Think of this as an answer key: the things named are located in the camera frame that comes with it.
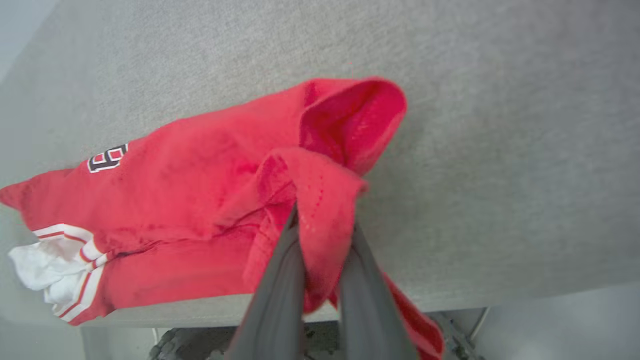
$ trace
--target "white cable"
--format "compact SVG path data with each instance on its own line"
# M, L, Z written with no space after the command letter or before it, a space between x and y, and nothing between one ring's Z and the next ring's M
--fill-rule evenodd
M480 332L480 327L482 327L482 324L484 323L486 316L489 314L490 309L491 307L486 307L482 310L482 314L480 314L480 317L478 318L476 325L474 326L473 330L471 330L471 333L469 334L470 341L473 341L478 335L478 332Z
M153 331L154 333L154 345L158 344L158 329L153 328L151 329L151 331Z

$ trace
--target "gray tablecloth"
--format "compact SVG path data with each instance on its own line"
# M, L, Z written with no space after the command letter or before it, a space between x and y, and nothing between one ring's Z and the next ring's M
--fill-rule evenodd
M421 309L640 280L633 0L62 0L0 85L0 186L311 77L373 74L410 110L359 221ZM7 208L0 238L3 254L35 240ZM62 324L0 259L0 316ZM247 301L93 323L237 323Z

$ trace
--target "white and red striped trim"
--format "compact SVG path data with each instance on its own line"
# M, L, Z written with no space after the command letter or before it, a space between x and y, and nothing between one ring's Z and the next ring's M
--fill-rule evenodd
M86 272L80 277L76 285L72 297L73 300L61 307L56 306L57 310L54 312L62 320L70 322L91 306L98 290L104 264L109 261L109 257L95 246L93 233L81 227L56 224L33 231L33 233L40 241L66 239L79 241L83 244L77 253L77 257L87 263Z

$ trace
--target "red fabric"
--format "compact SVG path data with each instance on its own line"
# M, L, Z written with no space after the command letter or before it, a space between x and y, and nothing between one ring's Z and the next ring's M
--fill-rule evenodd
M8 186L0 201L32 231L69 224L93 234L97 252L85 245L81 255L104 271L73 325L122 307L252 292L297 201L311 312L337 283L367 189L360 176L405 111L384 79L314 79L176 120L75 169ZM105 156L117 165L92 172ZM437 327L389 286L423 358L440 358Z

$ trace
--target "red fabric hanging off table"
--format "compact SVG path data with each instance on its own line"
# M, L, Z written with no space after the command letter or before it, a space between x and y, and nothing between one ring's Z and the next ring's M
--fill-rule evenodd
M47 293L77 325L123 307L252 292L297 199L311 312L334 292L367 189L360 176L405 111L384 79L314 79L176 120L75 169L8 186L0 201L41 241L77 245L73 261L86 271L72 296ZM388 283L423 358L440 358L437 327Z

